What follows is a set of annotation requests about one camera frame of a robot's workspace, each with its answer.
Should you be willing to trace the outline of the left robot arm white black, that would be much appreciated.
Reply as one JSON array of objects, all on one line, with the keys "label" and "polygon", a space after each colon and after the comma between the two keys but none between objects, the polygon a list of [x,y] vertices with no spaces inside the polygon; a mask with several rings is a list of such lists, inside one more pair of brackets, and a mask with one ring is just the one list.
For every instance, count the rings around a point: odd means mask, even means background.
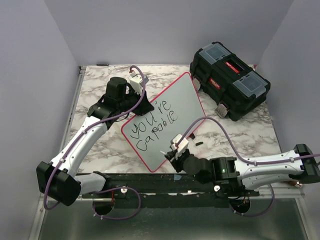
[{"label": "left robot arm white black", "polygon": [[36,175],[46,210],[52,209],[48,197],[57,204],[70,206],[81,195],[96,193],[104,198],[110,194],[111,185],[105,174],[96,171],[78,176],[77,172],[94,144],[120,117],[129,113],[143,116],[154,110],[147,98],[147,82],[145,75],[133,74],[129,80],[112,77],[105,93],[89,108],[72,140],[50,162],[40,162]]}]

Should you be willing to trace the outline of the pink-framed whiteboard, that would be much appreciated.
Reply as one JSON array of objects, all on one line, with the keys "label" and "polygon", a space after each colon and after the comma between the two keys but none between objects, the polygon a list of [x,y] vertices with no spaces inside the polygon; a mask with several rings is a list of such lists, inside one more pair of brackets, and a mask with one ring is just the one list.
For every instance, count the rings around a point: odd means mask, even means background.
[{"label": "pink-framed whiteboard", "polygon": [[122,135],[154,173],[166,161],[164,154],[171,150],[171,141],[198,118],[205,116],[191,74],[184,72],[151,102],[154,110],[133,116],[121,128]]}]

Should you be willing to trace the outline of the black marker cap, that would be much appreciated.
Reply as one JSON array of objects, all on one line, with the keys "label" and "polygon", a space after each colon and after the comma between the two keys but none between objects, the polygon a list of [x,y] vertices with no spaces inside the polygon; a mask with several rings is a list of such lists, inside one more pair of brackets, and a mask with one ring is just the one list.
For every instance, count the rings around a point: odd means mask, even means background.
[{"label": "black marker cap", "polygon": [[202,144],[204,144],[204,142],[203,142],[203,141],[200,141],[200,142],[197,142],[197,143],[195,144],[195,146],[200,146],[200,145],[202,145]]}]

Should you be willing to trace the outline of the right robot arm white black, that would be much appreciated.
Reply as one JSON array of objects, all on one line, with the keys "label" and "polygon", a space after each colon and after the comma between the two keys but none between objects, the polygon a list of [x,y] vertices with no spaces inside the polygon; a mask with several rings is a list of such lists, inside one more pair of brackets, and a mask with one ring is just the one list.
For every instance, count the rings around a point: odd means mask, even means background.
[{"label": "right robot arm white black", "polygon": [[305,144],[297,144],[293,150],[276,155],[252,157],[198,158],[190,153],[174,149],[165,153],[176,172],[184,171],[201,183],[219,186],[224,194],[241,196],[261,186],[296,180],[301,184],[320,181],[320,169],[315,155]]}]

